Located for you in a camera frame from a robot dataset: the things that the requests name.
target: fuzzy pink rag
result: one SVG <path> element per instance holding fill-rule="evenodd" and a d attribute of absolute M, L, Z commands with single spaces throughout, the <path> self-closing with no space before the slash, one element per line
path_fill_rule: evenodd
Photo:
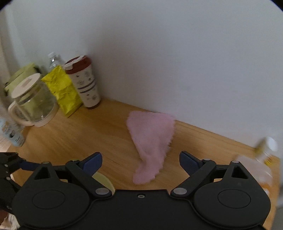
<path fill-rule="evenodd" d="M 144 184 L 163 167 L 169 144 L 174 134 L 175 119 L 164 113 L 132 111 L 127 127 L 142 163 L 133 176 L 135 184 Z"/>

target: wooden tabletop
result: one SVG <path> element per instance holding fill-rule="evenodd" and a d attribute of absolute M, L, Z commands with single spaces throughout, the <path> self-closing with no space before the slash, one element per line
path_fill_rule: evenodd
<path fill-rule="evenodd" d="M 26 142 L 20 148 L 11 146 L 9 152 L 18 152 L 28 161 L 50 161 L 63 165 L 71 159 L 82 160 L 94 152 L 101 152 L 103 164 L 99 172 L 107 176 L 116 189 L 168 189 L 184 181 L 188 175 L 179 165 L 179 153 L 188 151 L 199 159 L 209 158 L 217 164 L 229 164 L 238 154 L 254 156 L 254 149 L 198 127 L 176 121 L 174 138 L 164 162 L 164 168 L 150 183 L 135 185 L 132 176 L 141 161 L 126 127 L 132 110 L 140 108 L 104 99 L 88 110 L 81 107 L 69 118 L 59 110 L 43 127 L 26 127 Z M 271 169 L 274 176 L 271 191 L 271 211 L 264 223 L 271 229 L 279 193 L 280 161 L 275 159 Z M 22 185 L 31 173 L 18 170 L 15 180 Z"/>

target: glass pitcher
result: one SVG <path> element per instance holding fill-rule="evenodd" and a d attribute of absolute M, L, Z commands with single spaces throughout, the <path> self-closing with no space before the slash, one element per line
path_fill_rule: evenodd
<path fill-rule="evenodd" d="M 14 102 L 8 112 L 19 124 L 37 127 L 47 124 L 56 114 L 58 104 L 45 83 L 40 80 L 40 74 L 33 74 L 24 79 L 11 93 Z"/>

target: white bottle cap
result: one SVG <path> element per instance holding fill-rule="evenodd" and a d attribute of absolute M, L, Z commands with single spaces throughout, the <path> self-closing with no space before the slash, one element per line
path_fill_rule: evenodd
<path fill-rule="evenodd" d="M 55 52 L 51 52 L 50 54 L 48 54 L 48 58 L 53 58 L 54 56 L 56 56 Z"/>
<path fill-rule="evenodd" d="M 277 142 L 271 137 L 266 137 L 266 146 L 273 152 L 277 152 L 278 150 Z"/>

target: screw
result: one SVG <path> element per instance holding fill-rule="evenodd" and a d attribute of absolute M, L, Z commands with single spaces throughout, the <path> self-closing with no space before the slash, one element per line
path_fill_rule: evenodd
<path fill-rule="evenodd" d="M 95 190 L 95 193 L 98 195 L 106 195 L 109 193 L 109 189 L 108 188 L 98 188 Z"/>
<path fill-rule="evenodd" d="M 173 189 L 173 193 L 175 193 L 176 195 L 185 195 L 187 192 L 187 189 L 181 187 Z"/>

